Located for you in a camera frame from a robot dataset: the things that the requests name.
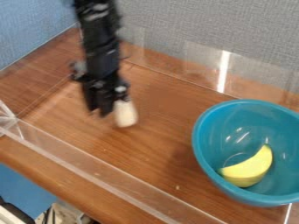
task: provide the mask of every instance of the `plastic bowl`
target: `plastic bowl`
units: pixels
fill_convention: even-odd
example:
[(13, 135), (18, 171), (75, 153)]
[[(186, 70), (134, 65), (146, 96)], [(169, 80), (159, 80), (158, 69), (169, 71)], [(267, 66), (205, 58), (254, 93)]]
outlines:
[[(266, 101), (227, 101), (203, 113), (193, 132), (195, 157), (211, 181), (233, 199), (257, 207), (299, 201), (298, 132), (298, 114)], [(239, 188), (217, 170), (253, 157), (263, 144), (270, 144), (274, 151), (269, 173), (259, 183)]]

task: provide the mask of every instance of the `wooden surface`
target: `wooden surface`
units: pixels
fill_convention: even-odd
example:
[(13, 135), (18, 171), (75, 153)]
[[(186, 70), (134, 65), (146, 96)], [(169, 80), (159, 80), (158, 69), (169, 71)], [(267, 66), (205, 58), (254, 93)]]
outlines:
[[(49, 51), (62, 49), (69, 51), (65, 59), (79, 58), (77, 37), (74, 32), (58, 45), (53, 44)], [(29, 62), (37, 71), (53, 69), (51, 61), (45, 60), (49, 65)], [(255, 208), (230, 199), (203, 174), (193, 155), (191, 133), (199, 115), (233, 98), (133, 61), (125, 61), (122, 74), (133, 83), (131, 93), (141, 113), (135, 127), (119, 129), (113, 115), (107, 119), (90, 115), (81, 86), (69, 81), (23, 114), (23, 119), (227, 223), (285, 223), (288, 206)], [(23, 111), (23, 101), (18, 106), (19, 101), (13, 104), (14, 109)], [(103, 224), (162, 223), (7, 137), (0, 139), (0, 159)], [(198, 223), (215, 222), (203, 216)]]

